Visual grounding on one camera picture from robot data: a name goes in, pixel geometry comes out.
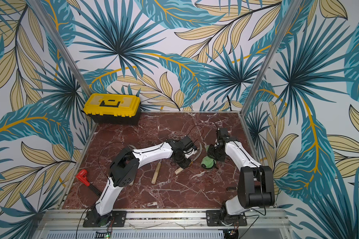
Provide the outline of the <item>green rag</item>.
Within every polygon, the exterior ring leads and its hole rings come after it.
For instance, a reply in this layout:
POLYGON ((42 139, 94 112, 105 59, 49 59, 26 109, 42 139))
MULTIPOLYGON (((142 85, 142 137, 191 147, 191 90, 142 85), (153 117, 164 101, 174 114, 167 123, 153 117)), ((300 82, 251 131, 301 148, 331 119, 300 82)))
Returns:
POLYGON ((206 156, 201 161, 201 167, 203 169, 206 169, 206 170, 212 170, 214 168, 217 169, 216 160, 214 158, 212 158, 213 150, 214 150, 213 144, 206 146, 206 156))

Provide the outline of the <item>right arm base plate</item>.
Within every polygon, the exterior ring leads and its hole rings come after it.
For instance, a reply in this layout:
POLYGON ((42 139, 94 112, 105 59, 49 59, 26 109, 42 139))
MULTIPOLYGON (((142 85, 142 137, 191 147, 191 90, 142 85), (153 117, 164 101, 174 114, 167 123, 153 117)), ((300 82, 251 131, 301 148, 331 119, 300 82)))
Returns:
POLYGON ((206 210, 205 213, 209 227, 247 226, 247 220, 244 215, 229 215, 221 210, 206 210))

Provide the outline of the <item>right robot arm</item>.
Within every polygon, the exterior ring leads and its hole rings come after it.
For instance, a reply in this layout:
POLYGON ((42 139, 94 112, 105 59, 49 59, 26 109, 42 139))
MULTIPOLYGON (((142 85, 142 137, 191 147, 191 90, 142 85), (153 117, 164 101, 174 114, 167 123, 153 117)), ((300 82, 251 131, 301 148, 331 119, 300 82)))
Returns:
POLYGON ((275 204, 272 169, 254 160, 226 128, 216 130, 216 142, 209 146, 207 156, 220 162, 229 157, 239 170, 237 195, 223 204, 224 216, 236 216, 254 207, 266 208, 275 204))

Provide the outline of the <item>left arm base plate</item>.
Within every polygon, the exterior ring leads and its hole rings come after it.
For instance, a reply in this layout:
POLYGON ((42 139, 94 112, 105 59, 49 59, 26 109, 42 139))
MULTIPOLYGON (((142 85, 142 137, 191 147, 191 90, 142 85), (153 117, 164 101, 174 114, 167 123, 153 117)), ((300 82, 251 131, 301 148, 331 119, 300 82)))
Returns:
POLYGON ((125 225, 126 211, 112 211, 109 214, 100 216, 96 210, 87 212, 83 222, 84 228, 115 227, 121 228, 125 225))

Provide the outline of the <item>sickle labelled handle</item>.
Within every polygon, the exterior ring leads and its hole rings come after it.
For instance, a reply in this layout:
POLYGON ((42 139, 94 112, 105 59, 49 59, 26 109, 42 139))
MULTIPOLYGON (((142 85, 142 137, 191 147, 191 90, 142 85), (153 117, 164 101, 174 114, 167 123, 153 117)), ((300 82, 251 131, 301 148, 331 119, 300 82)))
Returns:
MULTIPOLYGON (((202 153, 202 144, 201 142, 198 142, 198 146, 197 146, 197 151, 194 151, 191 156, 190 156, 190 164, 189 166, 199 158, 199 156, 201 155, 202 153)), ((175 175, 178 175, 180 174, 184 169, 179 167, 176 171, 175 171, 175 175)))

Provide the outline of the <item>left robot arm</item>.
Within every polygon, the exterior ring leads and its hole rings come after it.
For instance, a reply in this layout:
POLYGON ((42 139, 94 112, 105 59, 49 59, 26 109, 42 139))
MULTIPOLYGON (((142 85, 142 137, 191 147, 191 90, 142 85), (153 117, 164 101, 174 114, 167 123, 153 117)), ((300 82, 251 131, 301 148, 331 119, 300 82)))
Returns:
POLYGON ((171 158, 178 167, 185 169, 191 164, 190 158, 197 153, 198 147, 189 136, 180 140, 167 139, 158 145, 143 149, 132 149, 129 146, 122 149, 112 160, 107 184, 95 204, 95 215, 110 215, 122 189, 135 179, 140 167, 171 158))

